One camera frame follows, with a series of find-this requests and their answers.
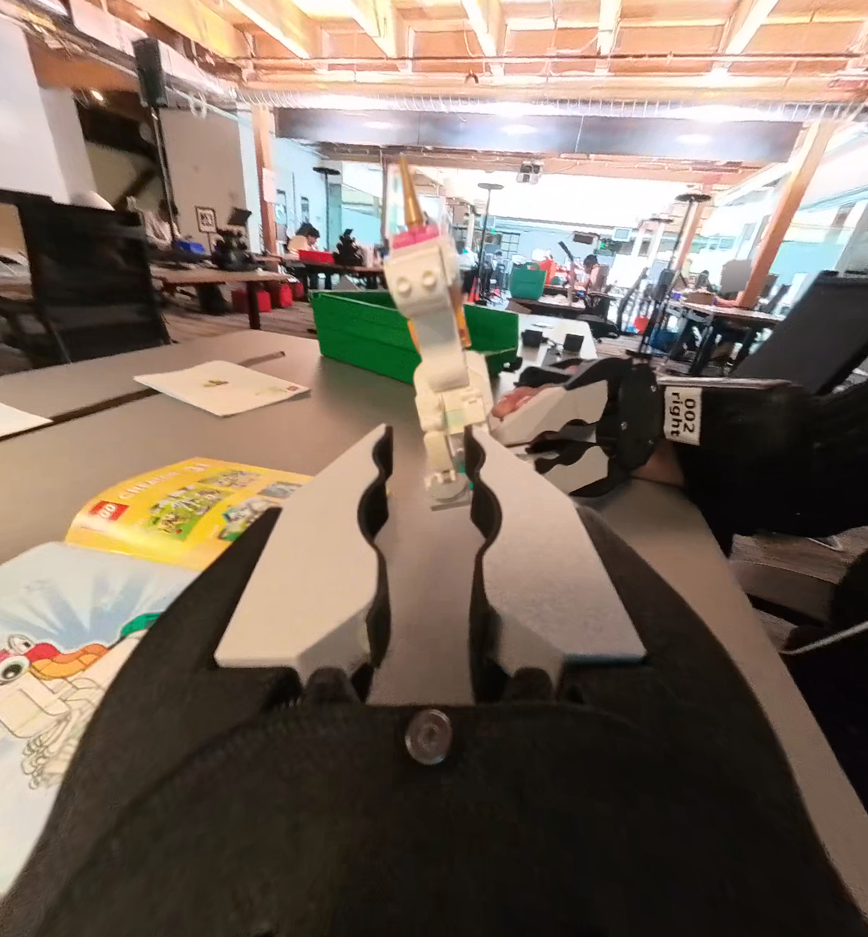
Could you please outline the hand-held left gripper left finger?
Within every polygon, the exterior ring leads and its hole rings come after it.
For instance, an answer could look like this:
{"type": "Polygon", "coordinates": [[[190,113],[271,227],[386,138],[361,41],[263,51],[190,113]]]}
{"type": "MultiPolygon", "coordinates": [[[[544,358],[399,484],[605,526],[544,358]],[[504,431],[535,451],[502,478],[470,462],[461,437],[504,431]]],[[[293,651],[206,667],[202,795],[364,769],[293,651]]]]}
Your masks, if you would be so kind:
{"type": "Polygon", "coordinates": [[[379,667],[391,605],[377,538],[393,429],[379,425],[290,496],[215,653],[224,668],[379,667]]]}

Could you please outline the white toy brick unicorn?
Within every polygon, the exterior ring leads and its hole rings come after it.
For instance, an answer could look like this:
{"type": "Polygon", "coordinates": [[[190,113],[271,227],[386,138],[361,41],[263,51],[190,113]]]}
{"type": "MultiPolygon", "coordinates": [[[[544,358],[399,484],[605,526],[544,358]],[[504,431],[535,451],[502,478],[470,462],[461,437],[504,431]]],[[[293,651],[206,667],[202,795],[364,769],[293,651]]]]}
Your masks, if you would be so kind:
{"type": "Polygon", "coordinates": [[[415,405],[426,451],[425,484],[434,509],[469,501],[465,439],[488,429],[493,397],[487,361],[473,351],[455,245],[425,216],[406,158],[400,158],[405,229],[391,235],[383,262],[395,306],[420,356],[415,405]]]}

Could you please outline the black speaker on pole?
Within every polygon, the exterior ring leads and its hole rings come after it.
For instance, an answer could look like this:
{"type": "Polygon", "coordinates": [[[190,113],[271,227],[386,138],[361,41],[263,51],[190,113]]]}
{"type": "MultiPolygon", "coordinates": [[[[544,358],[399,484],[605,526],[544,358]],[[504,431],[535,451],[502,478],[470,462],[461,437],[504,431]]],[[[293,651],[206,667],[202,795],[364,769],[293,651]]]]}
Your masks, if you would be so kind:
{"type": "Polygon", "coordinates": [[[169,108],[169,91],[159,41],[153,38],[133,41],[132,51],[144,105],[155,111],[169,108]]]}

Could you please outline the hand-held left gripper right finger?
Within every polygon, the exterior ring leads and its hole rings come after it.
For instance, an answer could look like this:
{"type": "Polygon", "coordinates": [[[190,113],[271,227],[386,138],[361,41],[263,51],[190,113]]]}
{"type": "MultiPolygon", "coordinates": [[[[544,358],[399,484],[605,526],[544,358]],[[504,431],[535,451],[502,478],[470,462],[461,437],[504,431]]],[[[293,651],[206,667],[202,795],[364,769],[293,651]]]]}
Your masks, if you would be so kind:
{"type": "Polygon", "coordinates": [[[469,428],[475,560],[485,655],[496,664],[635,664],[646,657],[576,504],[493,439],[469,428]]]}

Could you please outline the yellow instruction booklet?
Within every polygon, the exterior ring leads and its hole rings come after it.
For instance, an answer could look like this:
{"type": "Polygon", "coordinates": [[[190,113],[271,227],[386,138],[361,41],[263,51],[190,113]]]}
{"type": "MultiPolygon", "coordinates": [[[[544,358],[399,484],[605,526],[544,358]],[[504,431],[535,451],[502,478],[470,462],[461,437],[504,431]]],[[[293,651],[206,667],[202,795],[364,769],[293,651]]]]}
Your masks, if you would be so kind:
{"type": "Polygon", "coordinates": [[[309,475],[194,457],[91,498],[0,565],[0,894],[41,836],[83,732],[147,630],[309,475]]]}

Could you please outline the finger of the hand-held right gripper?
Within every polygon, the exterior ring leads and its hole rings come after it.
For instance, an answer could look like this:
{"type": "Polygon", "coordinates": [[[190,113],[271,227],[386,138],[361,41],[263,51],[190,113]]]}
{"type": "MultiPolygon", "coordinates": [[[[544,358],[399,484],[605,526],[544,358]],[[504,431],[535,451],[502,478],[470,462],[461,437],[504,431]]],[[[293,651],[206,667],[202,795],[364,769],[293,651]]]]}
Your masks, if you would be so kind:
{"type": "Polygon", "coordinates": [[[625,482],[625,469],[594,439],[537,439],[530,457],[535,471],[569,496],[602,497],[625,482]]]}
{"type": "Polygon", "coordinates": [[[568,425],[592,426],[604,415],[608,382],[618,376],[617,359],[585,363],[564,383],[552,384],[503,421],[492,420],[492,436],[507,447],[557,434],[568,425]]]}

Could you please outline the green plastic bin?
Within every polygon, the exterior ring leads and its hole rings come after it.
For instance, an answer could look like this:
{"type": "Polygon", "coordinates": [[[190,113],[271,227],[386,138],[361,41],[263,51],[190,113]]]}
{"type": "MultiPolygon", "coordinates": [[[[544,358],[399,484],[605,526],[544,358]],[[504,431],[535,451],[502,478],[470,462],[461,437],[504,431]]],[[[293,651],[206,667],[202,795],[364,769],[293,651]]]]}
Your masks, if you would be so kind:
{"type": "MultiPolygon", "coordinates": [[[[321,355],[405,384],[413,384],[420,355],[409,322],[384,290],[317,291],[311,294],[321,355]]],[[[482,354],[496,377],[518,357],[517,314],[466,305],[472,349],[482,354]]]]}

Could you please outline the person's black shirt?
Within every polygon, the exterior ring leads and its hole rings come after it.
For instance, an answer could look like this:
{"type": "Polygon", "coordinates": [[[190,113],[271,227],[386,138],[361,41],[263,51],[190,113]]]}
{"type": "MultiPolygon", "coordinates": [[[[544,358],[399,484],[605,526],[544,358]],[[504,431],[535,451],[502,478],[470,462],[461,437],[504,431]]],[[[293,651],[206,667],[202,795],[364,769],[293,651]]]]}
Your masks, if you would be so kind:
{"type": "Polygon", "coordinates": [[[780,651],[868,814],[868,549],[836,585],[827,620],[780,651]]]}

